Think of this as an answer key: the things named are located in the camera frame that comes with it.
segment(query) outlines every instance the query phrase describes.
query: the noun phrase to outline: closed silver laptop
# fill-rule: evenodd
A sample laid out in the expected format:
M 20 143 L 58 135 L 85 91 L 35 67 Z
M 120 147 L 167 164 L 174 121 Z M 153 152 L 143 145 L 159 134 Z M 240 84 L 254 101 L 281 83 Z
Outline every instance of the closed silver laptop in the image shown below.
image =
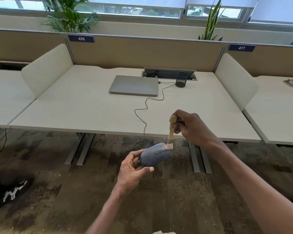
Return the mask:
M 158 95 L 158 79 L 117 75 L 110 87 L 110 93 L 117 94 L 142 94 L 142 95 Z

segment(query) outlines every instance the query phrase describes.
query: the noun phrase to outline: desk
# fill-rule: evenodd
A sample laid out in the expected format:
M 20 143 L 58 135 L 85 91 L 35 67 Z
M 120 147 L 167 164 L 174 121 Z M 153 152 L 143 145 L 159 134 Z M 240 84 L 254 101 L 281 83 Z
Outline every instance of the desk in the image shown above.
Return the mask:
M 0 127 L 6 128 L 34 100 L 20 71 L 0 70 Z
M 293 87 L 282 82 L 288 78 L 255 79 L 259 91 L 243 112 L 266 143 L 293 145 Z
M 12 128 L 84 133 L 143 135 L 145 124 L 134 114 L 146 96 L 110 94 L 116 75 L 141 76 L 143 69 L 74 65 L 12 123 Z M 196 72 L 198 81 L 164 90 L 164 101 L 148 100 L 137 111 L 147 123 L 146 136 L 167 137 L 176 109 L 196 112 L 216 136 L 226 141 L 258 142 L 260 137 L 214 73 Z M 174 82 L 160 79 L 161 82 Z M 161 89 L 172 84 L 159 84 Z

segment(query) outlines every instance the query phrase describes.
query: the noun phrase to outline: black shoe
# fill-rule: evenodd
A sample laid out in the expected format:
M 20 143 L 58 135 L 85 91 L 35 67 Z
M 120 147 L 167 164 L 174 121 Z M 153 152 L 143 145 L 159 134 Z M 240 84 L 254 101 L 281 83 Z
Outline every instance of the black shoe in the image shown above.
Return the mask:
M 8 185 L 7 189 L 3 193 L 3 197 L 0 198 L 0 207 L 19 197 L 32 185 L 34 179 L 26 179 L 18 184 Z

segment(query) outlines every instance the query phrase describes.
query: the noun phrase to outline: wall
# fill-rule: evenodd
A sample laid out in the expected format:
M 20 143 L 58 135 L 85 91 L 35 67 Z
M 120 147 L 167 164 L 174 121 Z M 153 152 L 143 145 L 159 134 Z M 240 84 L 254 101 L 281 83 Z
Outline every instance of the wall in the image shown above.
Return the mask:
M 50 31 L 42 25 L 44 18 L 0 15 L 0 29 Z M 204 27 L 153 25 L 122 22 L 99 22 L 91 32 L 96 34 L 147 36 L 176 39 L 197 39 Z M 215 35 L 227 42 L 287 45 L 293 41 L 293 33 L 218 28 Z

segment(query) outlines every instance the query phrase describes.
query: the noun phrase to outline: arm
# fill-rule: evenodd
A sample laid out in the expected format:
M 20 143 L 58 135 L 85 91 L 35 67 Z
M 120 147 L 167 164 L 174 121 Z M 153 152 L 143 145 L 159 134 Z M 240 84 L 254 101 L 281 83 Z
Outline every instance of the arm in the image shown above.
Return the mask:
M 139 155 L 143 149 L 130 152 L 121 163 L 118 173 L 117 183 L 104 204 L 99 216 L 91 224 L 85 234 L 108 234 L 115 220 L 122 200 L 139 183 L 144 174 L 154 171 L 154 168 L 139 167 Z
M 293 234 L 293 203 L 239 160 L 197 114 L 177 110 L 175 133 L 206 150 L 223 167 L 264 233 Z

